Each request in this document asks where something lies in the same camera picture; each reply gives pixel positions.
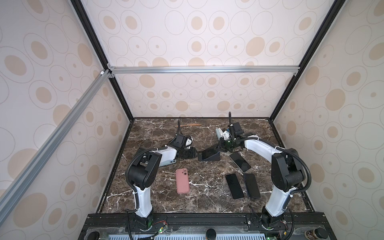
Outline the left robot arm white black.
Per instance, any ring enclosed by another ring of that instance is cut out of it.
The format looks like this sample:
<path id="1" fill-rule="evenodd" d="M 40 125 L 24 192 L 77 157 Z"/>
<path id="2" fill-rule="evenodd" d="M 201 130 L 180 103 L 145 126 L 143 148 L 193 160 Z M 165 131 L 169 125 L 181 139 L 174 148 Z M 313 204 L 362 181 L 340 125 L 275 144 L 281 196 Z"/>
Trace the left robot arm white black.
<path id="1" fill-rule="evenodd" d="M 177 158 L 185 160 L 196 156 L 197 150 L 194 147 L 140 147 L 125 172 L 126 182 L 133 189 L 135 196 L 135 209 L 132 212 L 142 219 L 147 219 L 152 214 L 151 185 L 156 179 L 159 167 L 172 164 Z"/>

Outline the black phone tilted far right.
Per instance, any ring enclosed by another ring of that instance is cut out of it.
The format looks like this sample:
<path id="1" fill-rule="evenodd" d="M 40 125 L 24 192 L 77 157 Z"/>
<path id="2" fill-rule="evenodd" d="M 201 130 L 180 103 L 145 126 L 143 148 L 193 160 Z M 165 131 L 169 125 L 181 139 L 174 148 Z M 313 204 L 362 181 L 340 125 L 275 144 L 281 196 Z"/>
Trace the black phone tilted far right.
<path id="1" fill-rule="evenodd" d="M 232 153 L 230 158 L 242 170 L 243 173 L 252 168 L 251 165 L 238 152 Z"/>

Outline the diagonal aluminium rail left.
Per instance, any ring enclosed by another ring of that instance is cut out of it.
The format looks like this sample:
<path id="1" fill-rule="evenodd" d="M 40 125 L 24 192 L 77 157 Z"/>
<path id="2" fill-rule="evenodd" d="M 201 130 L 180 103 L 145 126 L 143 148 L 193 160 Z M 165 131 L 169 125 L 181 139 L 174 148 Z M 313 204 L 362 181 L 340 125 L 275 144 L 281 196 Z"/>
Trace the diagonal aluminium rail left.
<path id="1" fill-rule="evenodd" d="M 23 171 L 13 181 L 9 189 L 1 198 L 1 224 L 5 222 L 12 210 L 16 207 L 21 197 L 25 194 L 42 168 L 53 155 L 65 136 L 76 123 L 85 108 L 94 98 L 97 91 L 109 78 L 111 71 L 106 69 L 90 85 L 87 91 L 69 111 L 59 126 L 53 131 L 47 141 L 37 151 L 31 161 L 26 165 Z"/>

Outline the black round button right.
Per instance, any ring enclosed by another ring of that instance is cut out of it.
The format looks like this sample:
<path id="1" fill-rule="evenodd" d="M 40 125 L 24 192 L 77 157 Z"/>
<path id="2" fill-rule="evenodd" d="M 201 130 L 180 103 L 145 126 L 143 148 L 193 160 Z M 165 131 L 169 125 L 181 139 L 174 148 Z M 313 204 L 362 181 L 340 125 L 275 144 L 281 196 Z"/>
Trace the black round button right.
<path id="1" fill-rule="evenodd" d="M 329 237 L 329 234 L 323 228 L 316 228 L 305 231 L 304 236 L 307 240 L 324 240 Z"/>

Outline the pink phone case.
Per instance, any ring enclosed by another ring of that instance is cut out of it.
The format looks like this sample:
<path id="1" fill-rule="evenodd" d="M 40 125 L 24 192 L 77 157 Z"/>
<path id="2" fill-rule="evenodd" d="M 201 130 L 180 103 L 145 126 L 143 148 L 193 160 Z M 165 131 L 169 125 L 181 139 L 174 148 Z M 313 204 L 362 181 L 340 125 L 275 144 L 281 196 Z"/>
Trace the pink phone case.
<path id="1" fill-rule="evenodd" d="M 178 194 L 190 192 L 189 175 L 186 168 L 176 170 L 176 184 Z"/>

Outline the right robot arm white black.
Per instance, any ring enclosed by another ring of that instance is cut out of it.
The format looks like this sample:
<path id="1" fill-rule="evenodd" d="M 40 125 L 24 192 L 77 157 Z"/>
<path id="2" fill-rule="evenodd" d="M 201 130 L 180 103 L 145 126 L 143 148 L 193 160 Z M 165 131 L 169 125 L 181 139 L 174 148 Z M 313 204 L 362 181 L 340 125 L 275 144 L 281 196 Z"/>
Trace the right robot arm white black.
<path id="1" fill-rule="evenodd" d="M 295 149 L 274 146 L 256 135 L 227 140 L 221 137 L 218 146 L 223 152 L 231 152 L 234 148 L 242 147 L 271 163 L 271 179 L 274 187 L 269 201 L 263 208 L 263 212 L 271 218 L 281 216 L 293 195 L 305 192 L 311 186 L 310 169 Z"/>

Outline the small white blue box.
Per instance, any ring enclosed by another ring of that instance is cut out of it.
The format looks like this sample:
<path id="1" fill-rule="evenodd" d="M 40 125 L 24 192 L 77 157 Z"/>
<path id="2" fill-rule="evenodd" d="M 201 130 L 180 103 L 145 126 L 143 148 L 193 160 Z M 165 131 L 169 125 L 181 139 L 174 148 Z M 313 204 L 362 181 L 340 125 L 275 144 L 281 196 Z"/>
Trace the small white blue box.
<path id="1" fill-rule="evenodd" d="M 223 131 L 222 131 L 222 129 L 217 128 L 217 129 L 216 129 L 216 135 L 217 135 L 218 140 L 220 140 L 221 138 L 223 138 Z"/>

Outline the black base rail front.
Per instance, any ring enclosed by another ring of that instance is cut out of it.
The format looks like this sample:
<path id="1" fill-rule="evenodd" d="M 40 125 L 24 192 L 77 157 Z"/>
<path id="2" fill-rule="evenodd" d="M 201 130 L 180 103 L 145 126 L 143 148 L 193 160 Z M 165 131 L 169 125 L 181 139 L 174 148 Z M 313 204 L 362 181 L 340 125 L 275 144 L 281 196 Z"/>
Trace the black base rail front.
<path id="1" fill-rule="evenodd" d="M 145 230 L 132 214 L 91 214 L 84 223 L 80 240 L 205 240 L 207 229 L 216 240 L 303 240 L 307 230 L 325 229 L 328 240 L 336 236 L 324 213 L 284 214 L 270 230 L 253 213 L 154 214 L 153 226 Z"/>

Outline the light blue phone case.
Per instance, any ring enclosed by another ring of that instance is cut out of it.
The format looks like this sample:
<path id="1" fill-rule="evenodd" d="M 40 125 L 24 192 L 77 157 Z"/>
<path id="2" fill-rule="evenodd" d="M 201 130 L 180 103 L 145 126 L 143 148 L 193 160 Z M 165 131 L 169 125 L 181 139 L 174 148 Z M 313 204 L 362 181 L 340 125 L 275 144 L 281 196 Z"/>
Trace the light blue phone case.
<path id="1" fill-rule="evenodd" d="M 176 162 L 177 160 L 166 160 L 166 161 L 161 160 L 159 167 L 175 164 Z"/>

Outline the horizontal aluminium rail back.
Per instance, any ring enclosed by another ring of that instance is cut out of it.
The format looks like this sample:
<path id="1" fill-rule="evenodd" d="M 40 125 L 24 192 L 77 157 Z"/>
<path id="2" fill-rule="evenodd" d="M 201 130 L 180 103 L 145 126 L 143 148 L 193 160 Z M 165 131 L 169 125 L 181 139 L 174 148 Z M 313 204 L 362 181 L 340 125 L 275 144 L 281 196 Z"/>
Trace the horizontal aluminium rail back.
<path id="1" fill-rule="evenodd" d="M 208 66 L 208 67 L 115 67 L 102 73 L 116 74 L 224 74 L 224 73 L 297 73 L 299 66 Z"/>

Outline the black knob front centre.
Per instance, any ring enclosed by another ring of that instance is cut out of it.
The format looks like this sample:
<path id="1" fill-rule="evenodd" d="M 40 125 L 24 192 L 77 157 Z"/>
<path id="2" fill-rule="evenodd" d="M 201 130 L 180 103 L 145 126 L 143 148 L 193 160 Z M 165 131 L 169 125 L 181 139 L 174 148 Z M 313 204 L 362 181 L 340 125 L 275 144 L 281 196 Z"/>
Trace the black knob front centre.
<path id="1" fill-rule="evenodd" d="M 206 240 L 216 240 L 217 233 L 214 229 L 210 228 L 206 231 Z"/>

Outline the black phone middle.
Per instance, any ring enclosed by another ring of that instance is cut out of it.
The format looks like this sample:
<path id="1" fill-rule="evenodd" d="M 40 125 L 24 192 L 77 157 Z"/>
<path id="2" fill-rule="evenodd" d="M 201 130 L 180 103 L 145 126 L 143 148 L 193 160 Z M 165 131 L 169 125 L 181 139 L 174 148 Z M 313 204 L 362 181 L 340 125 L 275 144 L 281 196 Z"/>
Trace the black phone middle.
<path id="1" fill-rule="evenodd" d="M 237 178 L 236 174 L 229 174 L 225 176 L 228 187 L 230 189 L 232 198 L 234 200 L 244 198 L 244 193 L 242 190 L 242 187 L 239 183 L 239 180 Z"/>

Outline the brown wooden stick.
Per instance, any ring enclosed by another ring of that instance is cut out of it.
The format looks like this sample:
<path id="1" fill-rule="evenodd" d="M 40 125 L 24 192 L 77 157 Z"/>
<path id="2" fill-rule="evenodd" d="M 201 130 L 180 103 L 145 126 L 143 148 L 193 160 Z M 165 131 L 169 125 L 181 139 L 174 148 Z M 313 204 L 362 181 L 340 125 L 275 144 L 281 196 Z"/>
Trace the brown wooden stick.
<path id="1" fill-rule="evenodd" d="M 181 128 L 186 128 L 186 127 L 201 127 L 201 126 L 202 126 L 202 124 L 196 124 L 196 123 L 194 123 L 194 124 L 181 125 L 180 127 L 181 127 Z"/>

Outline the black phone case horizontal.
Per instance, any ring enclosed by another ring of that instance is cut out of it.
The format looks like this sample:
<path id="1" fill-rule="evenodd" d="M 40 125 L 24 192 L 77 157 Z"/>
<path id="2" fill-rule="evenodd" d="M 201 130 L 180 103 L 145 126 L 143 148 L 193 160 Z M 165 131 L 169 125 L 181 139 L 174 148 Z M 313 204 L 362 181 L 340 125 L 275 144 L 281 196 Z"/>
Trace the black phone case horizontal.
<path id="1" fill-rule="evenodd" d="M 199 162 L 217 162 L 220 160 L 221 160 L 220 152 L 217 150 L 207 149 L 207 150 L 198 152 Z"/>

